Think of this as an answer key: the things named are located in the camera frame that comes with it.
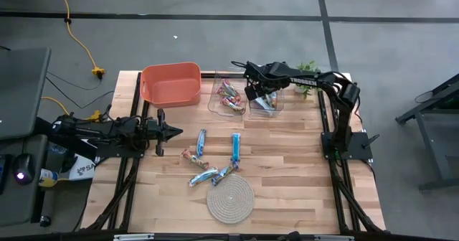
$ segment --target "yellow extension cord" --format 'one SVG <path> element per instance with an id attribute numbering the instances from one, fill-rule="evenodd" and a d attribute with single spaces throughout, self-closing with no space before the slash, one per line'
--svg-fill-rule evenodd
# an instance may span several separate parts
<path id="1" fill-rule="evenodd" d="M 56 104 L 58 104 L 64 110 L 64 113 L 66 115 L 69 115 L 69 112 L 67 111 L 67 109 L 65 109 L 65 106 L 61 102 L 57 101 L 57 99 L 51 98 L 51 97 L 42 97 L 42 99 L 51 100 L 51 101 L 55 102 Z"/>
<path id="2" fill-rule="evenodd" d="M 95 64 L 95 61 L 94 61 L 94 58 L 93 56 L 91 55 L 91 52 L 89 51 L 89 49 L 80 41 L 78 40 L 73 34 L 72 34 L 72 30 L 70 30 L 70 7 L 69 7 L 69 3 L 67 0 L 64 0 L 65 2 L 65 6 L 67 8 L 67 20 L 66 20 L 66 25 L 67 25 L 67 31 L 69 32 L 69 35 L 73 38 L 73 40 L 75 40 L 78 44 L 80 44 L 80 46 L 87 52 L 87 55 L 89 56 L 89 58 L 91 59 L 91 62 L 93 63 L 93 70 L 92 70 L 92 73 L 94 75 L 96 75 L 99 79 L 102 80 L 102 75 L 105 73 L 105 70 L 98 67 L 96 64 Z"/>
<path id="3" fill-rule="evenodd" d="M 52 102 L 58 104 L 64 110 L 64 113 L 66 115 L 70 114 L 69 111 L 67 111 L 67 109 L 65 108 L 65 106 L 61 102 L 59 102 L 57 99 L 51 98 L 51 97 L 42 97 L 42 99 L 51 100 Z M 100 122 L 100 116 L 101 116 L 100 111 L 96 110 L 94 114 L 92 114 L 90 117 L 86 118 L 85 120 Z"/>

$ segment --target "computer mouse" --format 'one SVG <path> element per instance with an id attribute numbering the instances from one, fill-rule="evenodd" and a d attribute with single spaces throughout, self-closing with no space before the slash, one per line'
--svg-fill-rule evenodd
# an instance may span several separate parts
<path id="1" fill-rule="evenodd" d="M 34 180 L 35 170 L 31 154 L 23 153 L 14 157 L 12 169 L 18 184 L 30 184 Z"/>

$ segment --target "small potted plant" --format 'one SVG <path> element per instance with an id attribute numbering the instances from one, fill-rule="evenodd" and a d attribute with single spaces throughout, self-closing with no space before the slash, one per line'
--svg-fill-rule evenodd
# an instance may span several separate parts
<path id="1" fill-rule="evenodd" d="M 299 69 L 301 72 L 319 72 L 320 70 L 318 69 L 316 65 L 316 61 L 312 60 L 307 64 L 301 63 L 299 66 L 297 66 L 297 69 Z M 308 98 L 309 95 L 311 94 L 311 91 L 314 87 L 311 86 L 303 86 L 303 85 L 296 85 L 295 86 L 295 91 L 297 93 L 303 94 L 303 98 L 306 99 Z"/>

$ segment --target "round rope mat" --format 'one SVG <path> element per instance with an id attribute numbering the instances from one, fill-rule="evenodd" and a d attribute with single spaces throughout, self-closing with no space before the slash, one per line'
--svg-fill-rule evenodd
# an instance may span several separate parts
<path id="1" fill-rule="evenodd" d="M 255 203 L 252 187 L 241 176 L 230 174 L 217 186 L 210 185 L 207 208 L 215 219 L 236 224 L 250 215 Z"/>

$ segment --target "green plant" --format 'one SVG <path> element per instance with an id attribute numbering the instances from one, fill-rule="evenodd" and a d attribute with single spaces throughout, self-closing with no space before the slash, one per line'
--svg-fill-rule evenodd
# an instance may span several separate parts
<path id="1" fill-rule="evenodd" d="M 318 69 L 316 65 L 316 61 L 312 60 L 307 64 L 301 63 L 299 66 L 296 67 L 302 72 L 319 72 L 320 70 Z M 303 90 L 303 98 L 306 99 L 308 98 L 309 95 L 311 94 L 311 91 L 314 87 L 311 86 L 303 86 L 303 85 L 298 85 L 297 86 Z"/>

